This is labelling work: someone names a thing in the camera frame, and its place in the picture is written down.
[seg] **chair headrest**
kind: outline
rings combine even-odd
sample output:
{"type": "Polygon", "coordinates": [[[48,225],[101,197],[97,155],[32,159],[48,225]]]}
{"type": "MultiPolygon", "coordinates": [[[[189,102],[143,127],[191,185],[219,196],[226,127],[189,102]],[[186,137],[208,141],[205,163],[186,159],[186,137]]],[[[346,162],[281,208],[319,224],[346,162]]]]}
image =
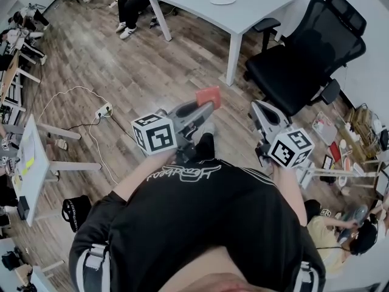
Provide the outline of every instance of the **chair headrest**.
{"type": "Polygon", "coordinates": [[[357,36],[362,36],[366,28],[366,20],[347,0],[326,0],[332,11],[357,36]]]}

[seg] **black box on desk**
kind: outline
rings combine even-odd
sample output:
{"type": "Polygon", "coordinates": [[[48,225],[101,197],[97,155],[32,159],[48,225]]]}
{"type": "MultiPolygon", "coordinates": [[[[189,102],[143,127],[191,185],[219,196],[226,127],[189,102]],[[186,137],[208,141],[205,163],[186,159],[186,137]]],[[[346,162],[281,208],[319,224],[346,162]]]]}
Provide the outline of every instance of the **black box on desk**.
{"type": "Polygon", "coordinates": [[[27,203],[27,200],[25,196],[21,196],[19,198],[19,203],[18,203],[18,213],[20,216],[21,220],[26,220],[27,216],[29,215],[30,207],[29,204],[27,203]]]}

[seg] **chair armrest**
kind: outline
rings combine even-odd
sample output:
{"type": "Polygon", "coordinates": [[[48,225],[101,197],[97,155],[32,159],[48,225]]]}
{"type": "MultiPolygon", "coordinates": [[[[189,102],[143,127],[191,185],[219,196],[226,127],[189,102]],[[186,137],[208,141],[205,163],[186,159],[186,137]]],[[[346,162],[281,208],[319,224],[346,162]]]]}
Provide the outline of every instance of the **chair armrest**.
{"type": "Polygon", "coordinates": [[[340,92],[340,85],[336,79],[332,79],[327,86],[324,88],[324,90],[320,93],[318,97],[316,97],[314,100],[311,100],[311,102],[308,104],[309,106],[312,106],[313,104],[319,103],[321,100],[325,102],[327,105],[331,104],[340,92]]]}
{"type": "Polygon", "coordinates": [[[263,32],[267,29],[275,28],[280,25],[281,23],[275,18],[264,18],[257,25],[254,25],[253,28],[256,30],[256,32],[263,32]]]}

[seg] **white plate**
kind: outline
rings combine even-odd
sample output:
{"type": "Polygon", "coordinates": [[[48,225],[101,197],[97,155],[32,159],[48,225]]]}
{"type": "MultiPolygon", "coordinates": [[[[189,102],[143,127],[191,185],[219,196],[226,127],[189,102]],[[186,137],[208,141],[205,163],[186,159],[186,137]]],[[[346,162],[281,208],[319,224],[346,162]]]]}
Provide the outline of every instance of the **white plate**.
{"type": "Polygon", "coordinates": [[[212,4],[217,4],[217,5],[221,5],[221,4],[231,4],[231,3],[234,3],[236,0],[210,0],[212,4]]]}

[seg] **yellow shirt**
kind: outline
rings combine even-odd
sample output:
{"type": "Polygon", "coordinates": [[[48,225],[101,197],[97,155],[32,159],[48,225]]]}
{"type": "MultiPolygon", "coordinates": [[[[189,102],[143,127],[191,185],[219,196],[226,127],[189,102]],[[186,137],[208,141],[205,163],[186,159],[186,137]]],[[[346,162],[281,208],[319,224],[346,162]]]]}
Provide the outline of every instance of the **yellow shirt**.
{"type": "MultiPolygon", "coordinates": [[[[336,242],[333,231],[329,231],[324,225],[323,217],[314,217],[307,225],[309,235],[311,235],[316,248],[340,247],[336,242]]],[[[328,274],[338,273],[343,266],[342,249],[319,249],[318,253],[328,274]]]]}

